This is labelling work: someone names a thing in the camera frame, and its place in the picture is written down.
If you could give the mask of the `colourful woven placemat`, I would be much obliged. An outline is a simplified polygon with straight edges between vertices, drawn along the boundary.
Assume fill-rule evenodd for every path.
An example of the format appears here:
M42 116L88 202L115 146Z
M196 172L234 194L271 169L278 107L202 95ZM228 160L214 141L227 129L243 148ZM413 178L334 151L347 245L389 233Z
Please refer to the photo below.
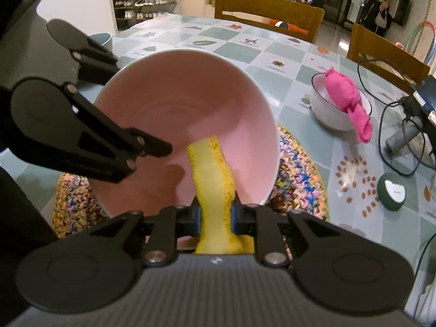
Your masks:
M267 206L277 213L303 210L327 221L327 186L314 161L282 125L278 125L278 135L280 162ZM52 214L52 226L59 238L81 232L108 218L85 176L60 175Z

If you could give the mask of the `pink cloth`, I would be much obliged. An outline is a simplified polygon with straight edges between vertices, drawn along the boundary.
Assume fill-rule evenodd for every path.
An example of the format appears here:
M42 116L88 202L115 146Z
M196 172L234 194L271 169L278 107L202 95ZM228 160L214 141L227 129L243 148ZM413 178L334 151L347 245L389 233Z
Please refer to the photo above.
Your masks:
M334 69L327 70L325 76L327 94L331 101L348 115L355 128L357 140L368 143L373 135L373 124L363 107L358 87L352 79Z

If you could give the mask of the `yellow sponge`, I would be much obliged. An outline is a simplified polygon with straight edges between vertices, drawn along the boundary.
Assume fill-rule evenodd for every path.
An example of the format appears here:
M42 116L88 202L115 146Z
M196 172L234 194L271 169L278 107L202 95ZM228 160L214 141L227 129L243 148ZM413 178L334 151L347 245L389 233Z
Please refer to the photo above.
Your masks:
M254 252L254 239L236 235L231 229L231 205L236 198L234 177L216 136L199 140L187 148L201 207L196 254L235 255Z

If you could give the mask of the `light blue bowl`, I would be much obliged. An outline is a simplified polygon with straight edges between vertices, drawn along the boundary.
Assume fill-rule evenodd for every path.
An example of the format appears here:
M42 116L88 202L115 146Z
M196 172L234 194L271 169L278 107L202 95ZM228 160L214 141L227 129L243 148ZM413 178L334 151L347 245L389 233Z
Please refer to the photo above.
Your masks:
M99 44L105 50L112 52L112 34L109 32L97 32L88 35L95 43Z

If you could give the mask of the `right wooden chair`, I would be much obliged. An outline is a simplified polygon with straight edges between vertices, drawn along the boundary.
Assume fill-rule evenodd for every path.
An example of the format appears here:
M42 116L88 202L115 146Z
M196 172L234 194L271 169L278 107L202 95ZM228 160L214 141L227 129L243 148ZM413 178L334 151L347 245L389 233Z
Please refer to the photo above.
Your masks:
M347 58L408 95L413 93L411 86L421 85L430 70L416 57L358 24L352 28Z

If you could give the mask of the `pink ceramic bowl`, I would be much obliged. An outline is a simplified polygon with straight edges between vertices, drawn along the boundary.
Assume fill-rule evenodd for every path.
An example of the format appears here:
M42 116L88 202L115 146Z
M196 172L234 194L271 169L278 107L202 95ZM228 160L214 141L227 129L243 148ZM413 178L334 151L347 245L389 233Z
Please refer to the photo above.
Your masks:
M95 105L123 128L138 128L172 144L169 156L137 159L136 171L91 188L109 216L129 210L157 214L188 205L195 194L187 148L217 137L245 204L262 204L278 171L278 130L258 84L219 55L194 49L156 52L122 68Z

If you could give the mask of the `left wooden chair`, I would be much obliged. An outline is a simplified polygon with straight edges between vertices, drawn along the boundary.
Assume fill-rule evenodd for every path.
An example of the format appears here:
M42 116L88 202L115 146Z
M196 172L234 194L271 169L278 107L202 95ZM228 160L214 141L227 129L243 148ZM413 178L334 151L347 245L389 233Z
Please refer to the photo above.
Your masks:
M289 0L215 0L214 17L314 43L325 11Z

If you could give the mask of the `wooden chair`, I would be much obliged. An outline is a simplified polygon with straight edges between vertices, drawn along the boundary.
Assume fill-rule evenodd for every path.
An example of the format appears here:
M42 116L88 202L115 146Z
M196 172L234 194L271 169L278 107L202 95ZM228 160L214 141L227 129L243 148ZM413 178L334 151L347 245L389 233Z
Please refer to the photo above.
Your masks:
M358 24L352 28L347 58L408 95L413 93L411 86L421 85L430 70L416 57Z
M215 0L214 17L314 43L325 11L289 0Z

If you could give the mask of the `patterned tablecloth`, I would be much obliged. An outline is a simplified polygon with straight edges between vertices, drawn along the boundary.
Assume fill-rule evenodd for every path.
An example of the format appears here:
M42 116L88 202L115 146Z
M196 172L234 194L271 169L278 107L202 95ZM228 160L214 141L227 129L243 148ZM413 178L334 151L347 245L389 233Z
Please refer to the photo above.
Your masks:
M116 35L121 66L156 52L190 48L224 57L258 84L279 125L289 130L314 161L327 186L332 223L400 252L418 269L407 308L435 311L435 173L416 162L429 141L417 137L398 156L378 146L401 129L404 113L391 102L402 92L343 55L289 36L217 19L167 15ZM351 78L372 105L370 143L352 131L327 128L315 117L312 76L335 69ZM407 198L398 211L381 204L377 182L388 172L404 181Z

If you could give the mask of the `white bowl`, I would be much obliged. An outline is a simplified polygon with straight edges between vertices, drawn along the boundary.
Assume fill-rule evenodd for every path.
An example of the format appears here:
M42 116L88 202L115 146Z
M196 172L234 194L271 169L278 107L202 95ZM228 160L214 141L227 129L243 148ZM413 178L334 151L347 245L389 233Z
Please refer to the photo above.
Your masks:
M310 104L316 118L337 131L355 131L358 141L368 143L373 135L372 105L348 76L329 69L311 79Z

